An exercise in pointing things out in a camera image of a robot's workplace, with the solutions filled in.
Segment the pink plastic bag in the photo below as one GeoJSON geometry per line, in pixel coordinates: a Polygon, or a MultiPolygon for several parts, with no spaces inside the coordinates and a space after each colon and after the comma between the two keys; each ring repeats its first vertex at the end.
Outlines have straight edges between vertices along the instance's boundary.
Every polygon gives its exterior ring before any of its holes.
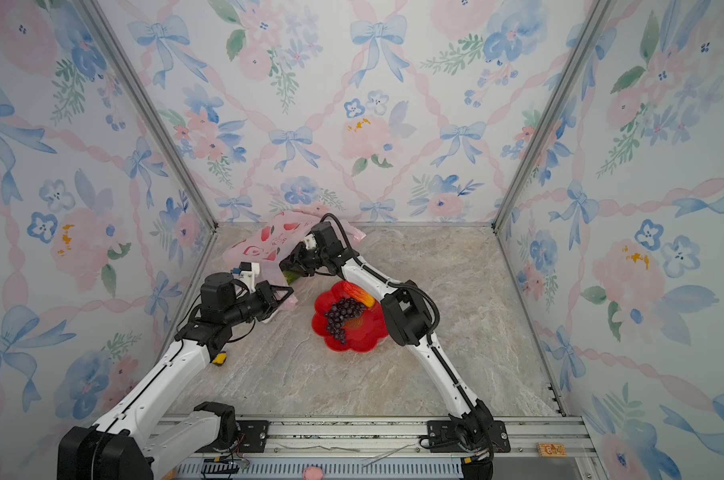
{"type": "Polygon", "coordinates": [[[250,237],[226,250],[222,255],[224,264],[235,268],[242,262],[258,263],[260,281],[287,286],[279,263],[327,213],[331,213],[330,208],[318,203],[279,213],[250,237]]]}

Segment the red-yellow mango fruit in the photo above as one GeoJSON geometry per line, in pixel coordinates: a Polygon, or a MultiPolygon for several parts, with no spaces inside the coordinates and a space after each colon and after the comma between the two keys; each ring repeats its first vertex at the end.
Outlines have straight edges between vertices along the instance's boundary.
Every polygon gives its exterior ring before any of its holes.
{"type": "Polygon", "coordinates": [[[349,287],[348,294],[366,308],[372,308],[376,303],[375,298],[370,293],[355,284],[349,287]]]}

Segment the dark grape bunch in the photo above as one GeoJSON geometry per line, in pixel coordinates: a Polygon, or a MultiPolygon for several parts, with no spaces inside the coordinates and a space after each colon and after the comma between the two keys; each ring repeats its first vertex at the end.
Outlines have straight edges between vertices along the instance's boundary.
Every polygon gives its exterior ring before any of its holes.
{"type": "Polygon", "coordinates": [[[367,310],[367,306],[351,297],[343,297],[333,303],[324,314],[326,331],[341,345],[347,344],[346,325],[351,320],[358,320],[367,310]]]}

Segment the green custard apple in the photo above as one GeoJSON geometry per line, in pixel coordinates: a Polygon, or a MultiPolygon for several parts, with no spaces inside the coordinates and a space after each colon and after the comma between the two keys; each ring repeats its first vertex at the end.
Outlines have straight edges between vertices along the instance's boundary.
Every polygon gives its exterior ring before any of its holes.
{"type": "Polygon", "coordinates": [[[294,271],[283,271],[283,276],[285,277],[288,285],[291,285],[293,282],[301,278],[301,275],[294,271]]]}

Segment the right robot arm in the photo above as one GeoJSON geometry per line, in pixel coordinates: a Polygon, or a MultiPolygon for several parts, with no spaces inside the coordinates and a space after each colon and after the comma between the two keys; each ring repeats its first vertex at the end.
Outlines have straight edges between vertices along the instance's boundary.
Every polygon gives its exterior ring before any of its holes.
{"type": "Polygon", "coordinates": [[[469,452],[495,449],[491,440],[495,418],[444,352],[436,333],[440,311],[416,283],[395,280],[364,260],[332,214],[311,228],[280,261],[280,268],[302,277],[329,273],[372,295],[382,307],[389,336],[418,359],[437,387],[459,445],[469,452]]]}

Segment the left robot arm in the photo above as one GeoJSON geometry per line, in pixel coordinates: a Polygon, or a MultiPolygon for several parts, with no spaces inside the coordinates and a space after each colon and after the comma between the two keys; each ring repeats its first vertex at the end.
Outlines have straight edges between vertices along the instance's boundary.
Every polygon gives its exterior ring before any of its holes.
{"type": "Polygon", "coordinates": [[[245,435],[233,406],[206,401],[164,433],[152,433],[194,377],[232,343],[234,327],[269,319],[293,294],[289,286],[208,276],[200,302],[159,362],[90,427],[60,441],[59,479],[161,479],[203,448],[231,453],[245,435]]]}

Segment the small yellow black object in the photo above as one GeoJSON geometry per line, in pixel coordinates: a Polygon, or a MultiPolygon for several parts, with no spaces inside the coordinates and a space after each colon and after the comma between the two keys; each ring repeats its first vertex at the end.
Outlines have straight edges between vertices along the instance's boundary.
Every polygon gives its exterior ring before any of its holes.
{"type": "Polygon", "coordinates": [[[217,366],[222,366],[227,360],[227,354],[225,352],[219,353],[213,360],[212,363],[217,366]]]}

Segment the red flower-shaped plate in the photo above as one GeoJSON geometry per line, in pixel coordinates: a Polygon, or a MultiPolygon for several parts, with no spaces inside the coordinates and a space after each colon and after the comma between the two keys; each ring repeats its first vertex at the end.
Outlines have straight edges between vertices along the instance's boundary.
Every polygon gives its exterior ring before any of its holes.
{"type": "Polygon", "coordinates": [[[376,348],[380,341],[389,336],[381,304],[376,300],[372,308],[367,308],[358,320],[351,320],[346,325],[347,344],[341,345],[326,331],[324,314],[331,305],[343,297],[351,297],[348,289],[353,283],[340,281],[335,283],[329,291],[322,293],[315,301],[315,313],[312,319],[314,332],[321,336],[328,348],[336,352],[354,351],[367,353],[376,348]]]}

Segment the pink small object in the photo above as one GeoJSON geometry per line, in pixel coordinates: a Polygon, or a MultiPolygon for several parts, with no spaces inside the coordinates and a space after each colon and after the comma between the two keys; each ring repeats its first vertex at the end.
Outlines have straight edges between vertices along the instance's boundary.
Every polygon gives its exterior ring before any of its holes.
{"type": "Polygon", "coordinates": [[[320,467],[314,465],[306,467],[303,471],[304,480],[323,480],[324,476],[324,471],[320,467]]]}

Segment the small wooden tag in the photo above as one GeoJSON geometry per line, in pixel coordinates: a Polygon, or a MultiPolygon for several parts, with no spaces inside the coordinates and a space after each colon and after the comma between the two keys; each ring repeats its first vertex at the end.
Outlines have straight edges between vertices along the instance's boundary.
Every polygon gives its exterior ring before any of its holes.
{"type": "Polygon", "coordinates": [[[539,455],[543,458],[567,458],[566,446],[562,443],[539,443],[539,455]]]}

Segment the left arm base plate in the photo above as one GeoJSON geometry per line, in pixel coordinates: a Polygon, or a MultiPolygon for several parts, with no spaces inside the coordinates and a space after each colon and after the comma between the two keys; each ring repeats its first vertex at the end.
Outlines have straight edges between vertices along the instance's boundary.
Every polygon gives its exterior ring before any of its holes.
{"type": "Polygon", "coordinates": [[[237,453],[264,453],[269,428],[267,420],[238,420],[231,449],[237,453]]]}

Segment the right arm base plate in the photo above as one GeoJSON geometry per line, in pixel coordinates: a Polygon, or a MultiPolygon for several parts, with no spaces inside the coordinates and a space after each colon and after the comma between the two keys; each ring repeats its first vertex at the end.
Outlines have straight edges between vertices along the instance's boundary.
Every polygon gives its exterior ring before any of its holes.
{"type": "Polygon", "coordinates": [[[477,428],[452,420],[431,420],[419,445],[432,453],[479,454],[488,449],[493,453],[510,453],[512,450],[510,434],[500,420],[477,428]]]}

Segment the left corner aluminium post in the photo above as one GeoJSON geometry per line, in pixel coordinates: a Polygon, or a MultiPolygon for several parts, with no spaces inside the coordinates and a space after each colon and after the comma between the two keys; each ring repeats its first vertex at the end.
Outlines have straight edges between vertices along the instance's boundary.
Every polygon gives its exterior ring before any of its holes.
{"type": "Polygon", "coordinates": [[[165,155],[178,181],[186,190],[191,204],[201,214],[204,224],[215,233],[218,223],[214,219],[211,209],[194,182],[191,171],[178,154],[169,131],[165,128],[158,110],[142,85],[137,71],[101,6],[97,1],[92,0],[74,1],[74,6],[83,17],[86,26],[92,31],[99,46],[104,49],[108,59],[113,62],[132,103],[139,111],[140,119],[144,121],[148,131],[165,155]]]}

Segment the corner aluminium post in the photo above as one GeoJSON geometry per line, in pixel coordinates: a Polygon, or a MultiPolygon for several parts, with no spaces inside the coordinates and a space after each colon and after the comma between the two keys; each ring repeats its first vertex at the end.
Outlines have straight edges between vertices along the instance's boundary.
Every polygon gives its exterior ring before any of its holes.
{"type": "Polygon", "coordinates": [[[543,110],[541,123],[537,132],[531,140],[530,147],[522,157],[521,163],[512,178],[512,182],[498,215],[494,220],[492,227],[496,235],[499,235],[505,224],[512,216],[512,210],[515,202],[522,192],[526,178],[537,163],[537,158],[543,150],[544,143],[548,135],[555,130],[556,123],[559,120],[565,104],[569,101],[570,95],[574,88],[574,83],[578,79],[580,73],[585,69],[590,55],[604,29],[607,17],[614,7],[615,2],[610,0],[599,0],[593,4],[593,8],[579,35],[576,37],[575,47],[572,49],[571,55],[565,63],[560,80],[556,88],[552,91],[552,96],[543,110]]]}
{"type": "Polygon", "coordinates": [[[165,128],[158,110],[142,85],[137,71],[101,6],[97,1],[92,0],[74,1],[74,6],[83,17],[86,26],[92,31],[99,46],[104,49],[108,59],[113,62],[132,103],[139,111],[140,119],[144,121],[148,131],[165,155],[178,181],[186,190],[191,204],[201,214],[204,224],[215,233],[218,223],[214,219],[211,209],[194,182],[191,171],[178,154],[169,131],[165,128]]]}

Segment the right corner aluminium post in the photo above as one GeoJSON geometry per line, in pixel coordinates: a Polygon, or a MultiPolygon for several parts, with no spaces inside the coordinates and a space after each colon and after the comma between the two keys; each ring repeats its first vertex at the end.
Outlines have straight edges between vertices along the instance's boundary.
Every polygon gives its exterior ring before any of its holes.
{"type": "Polygon", "coordinates": [[[574,88],[574,83],[578,79],[580,73],[585,69],[590,55],[604,29],[607,17],[614,7],[615,2],[610,0],[599,0],[593,4],[593,8],[579,35],[576,37],[575,47],[572,49],[571,55],[565,63],[560,80],[556,88],[552,91],[552,96],[543,110],[541,123],[537,132],[531,140],[530,147],[522,157],[521,163],[512,178],[512,182],[498,215],[494,220],[492,227],[496,235],[499,235],[505,224],[512,216],[512,210],[515,202],[522,192],[526,178],[537,163],[537,158],[543,150],[544,143],[548,135],[555,130],[556,123],[559,120],[565,104],[569,101],[570,95],[574,88]]]}

